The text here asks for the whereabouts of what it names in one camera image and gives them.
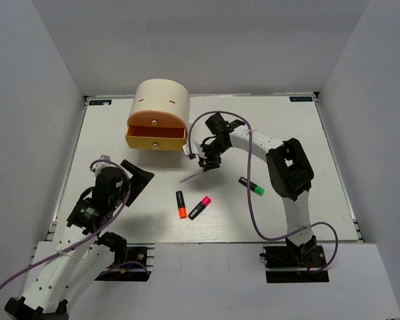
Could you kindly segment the cream orange drawer box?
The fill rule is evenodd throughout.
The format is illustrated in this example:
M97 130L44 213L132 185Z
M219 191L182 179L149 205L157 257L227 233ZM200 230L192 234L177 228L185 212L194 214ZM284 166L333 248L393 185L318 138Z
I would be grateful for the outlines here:
M125 139L132 149L182 151L187 143L191 98L180 83L148 79L135 93Z

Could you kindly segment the pale yellow white pen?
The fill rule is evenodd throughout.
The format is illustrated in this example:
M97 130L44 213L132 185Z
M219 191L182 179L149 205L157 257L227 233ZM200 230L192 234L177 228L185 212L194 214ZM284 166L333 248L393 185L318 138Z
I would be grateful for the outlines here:
M189 181L189 180L191 180L191 179L193 179L195 177L198 177L198 176L202 175L203 173L204 173L203 169L200 169L200 170L188 175L187 177L184 177L184 178L180 179L179 182L180 183L187 182L187 181Z

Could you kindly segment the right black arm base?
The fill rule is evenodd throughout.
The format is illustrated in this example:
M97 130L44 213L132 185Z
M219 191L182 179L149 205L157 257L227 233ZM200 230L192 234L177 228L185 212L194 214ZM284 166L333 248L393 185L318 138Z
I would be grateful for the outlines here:
M286 246L274 245L263 248L259 254L265 264L267 283L328 283L327 263L323 247L318 245L302 262L297 262Z

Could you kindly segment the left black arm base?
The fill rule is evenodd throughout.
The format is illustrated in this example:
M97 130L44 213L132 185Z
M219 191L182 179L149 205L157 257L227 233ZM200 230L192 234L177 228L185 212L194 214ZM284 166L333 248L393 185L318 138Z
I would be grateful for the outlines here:
M153 270L155 245L129 244L115 254L114 262L96 277L96 281L146 282Z

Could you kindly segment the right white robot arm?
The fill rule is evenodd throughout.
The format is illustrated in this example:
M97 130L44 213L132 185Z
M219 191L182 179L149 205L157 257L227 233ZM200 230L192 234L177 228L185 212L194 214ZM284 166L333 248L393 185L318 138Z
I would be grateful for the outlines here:
M232 122L223 118L224 111L207 111L205 124L211 136L201 144L187 143L190 158L198 158L204 172L218 169L221 156L230 148L247 152L247 157L257 157L267 164L271 186L281 197L287 223L286 234L265 241L284 240L288 248L288 259L292 264L302 266L312 257L317 239L311 229L309 216L309 191L314 172L295 138L286 141L270 138L254 131L249 122L237 115Z

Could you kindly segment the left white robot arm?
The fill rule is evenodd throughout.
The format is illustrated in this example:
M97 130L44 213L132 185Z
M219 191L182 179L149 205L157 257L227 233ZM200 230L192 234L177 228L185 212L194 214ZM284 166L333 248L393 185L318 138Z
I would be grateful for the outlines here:
M106 268L127 260L127 240L107 230L154 178L124 160L101 156L90 164L95 184L82 192L67 218L55 253L40 264L35 282L20 297L10 298L12 319L68 319L85 290Z

